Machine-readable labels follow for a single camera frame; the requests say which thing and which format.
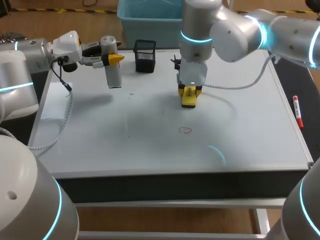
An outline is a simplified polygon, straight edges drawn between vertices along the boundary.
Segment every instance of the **white cable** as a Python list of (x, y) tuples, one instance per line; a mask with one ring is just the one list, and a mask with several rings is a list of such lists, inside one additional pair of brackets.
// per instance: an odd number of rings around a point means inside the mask
[[(61, 134), (63, 133), (63, 131), (65, 130), (65, 128), (66, 128), (66, 126), (67, 126), (67, 124), (69, 122), (69, 119), (70, 119), (70, 116), (71, 116), (71, 113), (72, 113), (72, 109), (74, 108), (74, 96), (73, 96), (72, 91), (69, 92), (69, 96), (70, 96), (69, 110), (68, 110), (68, 113), (67, 113), (66, 118), (64, 120), (64, 124), (62, 125), (62, 128), (61, 128), (59, 134), (56, 136), (56, 138), (52, 142), (50, 142), (47, 145), (44, 145), (44, 146), (27, 146), (30, 150), (46, 149), (48, 147), (53, 146), (59, 140)], [(16, 137), (11, 132), (9, 132), (8, 130), (6, 130), (6, 129), (2, 128), (2, 127), (0, 127), (0, 132), (5, 134), (8, 137), (16, 139)]]
[(55, 139), (52, 142), (50, 142), (47, 145), (44, 145), (44, 146), (28, 146), (28, 148), (30, 150), (41, 150), (41, 149), (49, 148), (49, 147), (53, 146), (59, 140), (61, 134), (64, 132), (66, 126), (68, 125), (68, 122), (69, 122), (69, 119), (70, 119), (70, 116), (71, 116), (71, 113), (72, 113), (72, 109), (74, 108), (74, 95), (73, 95), (72, 91), (69, 92), (69, 96), (70, 96), (69, 110), (68, 110), (68, 113), (67, 113), (66, 118), (64, 120), (64, 124), (62, 125), (62, 128), (61, 128), (59, 134), (55, 137)]
[(238, 86), (238, 87), (226, 87), (226, 86), (215, 86), (215, 85), (210, 85), (210, 84), (203, 84), (203, 86), (208, 87), (208, 88), (213, 88), (213, 89), (224, 89), (224, 90), (241, 90), (241, 89), (247, 89), (252, 87), (253, 85), (255, 85), (257, 82), (259, 82), (259, 80), (261, 79), (262, 75), (264, 74), (266, 67), (268, 65), (268, 62), (272, 59), (276, 57), (275, 54), (271, 54), (265, 61), (264, 64), (262, 66), (261, 72), (259, 74), (259, 76), (254, 80), (253, 83), (250, 83), (249, 85), (245, 85), (245, 86)]
[(7, 129), (4, 129), (3, 127), (0, 127), (0, 132), (8, 137), (16, 139), (16, 137), (11, 132), (9, 132)]
[(304, 68), (307, 68), (307, 69), (315, 69), (317, 71), (320, 71), (320, 67), (319, 66), (316, 66), (316, 65), (312, 65), (310, 63), (307, 63), (307, 62), (303, 62), (303, 61), (298, 61), (298, 60), (294, 60), (292, 58), (289, 58), (287, 56), (282, 56), (282, 55), (276, 55), (277, 57), (280, 57), (280, 58), (283, 58), (283, 59), (286, 59), (294, 64), (297, 64), (301, 67), (304, 67)]

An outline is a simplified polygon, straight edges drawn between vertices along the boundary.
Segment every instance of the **cable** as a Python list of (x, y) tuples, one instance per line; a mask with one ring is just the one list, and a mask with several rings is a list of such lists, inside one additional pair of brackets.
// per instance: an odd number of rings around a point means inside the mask
[(215, 86), (215, 85), (210, 85), (210, 84), (203, 84), (203, 86), (208, 87), (208, 88), (213, 88), (213, 89), (224, 89), (224, 90), (241, 90), (241, 89), (247, 89), (252, 87), (253, 85), (257, 84), (257, 82), (259, 82), (259, 80), (261, 79), (262, 75), (264, 74), (266, 67), (268, 65), (268, 62), (273, 59), (274, 57), (276, 57), (275, 54), (271, 54), (265, 61), (264, 64), (262, 66), (261, 72), (259, 74), (259, 76), (256, 78), (256, 80), (254, 80), (253, 83), (250, 83), (249, 85), (245, 85), (245, 86), (238, 86), (238, 87), (226, 87), (226, 86)]
[(92, 7), (92, 6), (96, 5), (97, 3), (98, 3), (98, 0), (95, 0), (95, 3), (87, 5), (87, 4), (85, 4), (85, 0), (82, 0), (82, 6), (84, 6), (84, 7)]
[[(69, 105), (68, 113), (66, 115), (66, 118), (64, 120), (64, 123), (62, 125), (60, 132), (58, 133), (58, 135), (55, 137), (55, 139), (52, 142), (50, 142), (49, 144), (44, 145), (44, 146), (27, 146), (30, 150), (42, 150), (42, 149), (46, 149), (46, 148), (53, 146), (59, 140), (61, 134), (65, 130), (65, 128), (68, 125), (68, 122), (70, 120), (70, 116), (71, 116), (72, 110), (74, 108), (74, 95), (73, 95), (72, 88), (70, 87), (70, 85), (68, 83), (66, 83), (65, 81), (63, 81), (63, 79), (62, 79), (62, 63), (63, 63), (63, 61), (64, 60), (62, 58), (57, 58), (57, 59), (53, 60), (51, 63), (51, 69), (52, 69), (53, 73), (59, 78), (60, 82), (64, 85), (64, 87), (69, 91), (70, 105)], [(60, 76), (55, 72), (55, 70), (53, 68), (53, 65), (55, 62), (58, 62), (59, 66), (60, 66)], [(0, 132), (5, 134), (8, 137), (16, 139), (16, 137), (11, 132), (9, 132), (8, 130), (6, 130), (2, 127), (0, 127)]]
[(3, 133), (4, 135), (6, 135), (8, 137), (16, 139), (16, 137), (11, 132), (9, 132), (7, 129), (4, 129), (3, 127), (0, 127), (0, 133)]
[(69, 120), (70, 120), (70, 116), (71, 116), (72, 110), (73, 110), (73, 108), (74, 108), (74, 95), (73, 95), (73, 92), (72, 92), (72, 91), (69, 92), (69, 96), (70, 96), (70, 106), (69, 106), (69, 110), (68, 110), (68, 113), (67, 113), (67, 115), (66, 115), (66, 118), (65, 118), (65, 120), (64, 120), (64, 123), (63, 123), (63, 125), (62, 125), (62, 128), (61, 128), (59, 134), (55, 137), (55, 139), (54, 139), (52, 142), (50, 142), (50, 143), (47, 144), (47, 145), (37, 146), (37, 147), (35, 147), (35, 146), (28, 146), (28, 148), (29, 148), (30, 150), (41, 150), (41, 149), (49, 148), (49, 147), (53, 146), (53, 145), (59, 140), (61, 134), (64, 132), (66, 126), (68, 125), (68, 122), (69, 122)]

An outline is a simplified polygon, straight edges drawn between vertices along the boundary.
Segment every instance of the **wooden floor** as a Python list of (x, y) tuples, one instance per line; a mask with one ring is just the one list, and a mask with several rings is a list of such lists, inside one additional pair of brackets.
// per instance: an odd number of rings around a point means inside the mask
[[(94, 0), (85, 0), (86, 4)], [(116, 10), (118, 0), (98, 0), (84, 8), (81, 0), (11, 0), (14, 8), (66, 8)], [(234, 0), (234, 10), (307, 10), (304, 0)], [(295, 18), (315, 19), (315, 14), (290, 14)], [(28, 38), (44, 37), (49, 41), (76, 30), (83, 43), (97, 42), (113, 35), (123, 42), (123, 31), (116, 14), (65, 12), (12, 12), (0, 19), (0, 30), (22, 33)], [(320, 88), (320, 74), (311, 71)], [(189, 233), (255, 233), (249, 209), (205, 208), (109, 208), (78, 207), (82, 231), (145, 231)], [(278, 209), (268, 210), (270, 225), (280, 217)]]

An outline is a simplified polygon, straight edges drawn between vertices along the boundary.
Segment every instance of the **blue plastic bin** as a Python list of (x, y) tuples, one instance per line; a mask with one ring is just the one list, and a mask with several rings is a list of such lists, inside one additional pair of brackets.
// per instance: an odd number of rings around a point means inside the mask
[(183, 0), (119, 0), (126, 46), (137, 39), (154, 40), (156, 48), (178, 48), (181, 39)]

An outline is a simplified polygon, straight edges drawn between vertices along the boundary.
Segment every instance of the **red marker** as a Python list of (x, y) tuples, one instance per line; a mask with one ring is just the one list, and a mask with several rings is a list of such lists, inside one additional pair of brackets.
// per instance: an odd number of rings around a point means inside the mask
[(300, 112), (300, 107), (299, 107), (299, 102), (298, 102), (297, 95), (294, 95), (292, 99), (293, 99), (293, 107), (294, 107), (294, 113), (295, 113), (296, 122), (298, 123), (299, 128), (303, 129), (304, 128), (304, 124), (303, 124), (302, 119), (301, 119), (301, 112)]

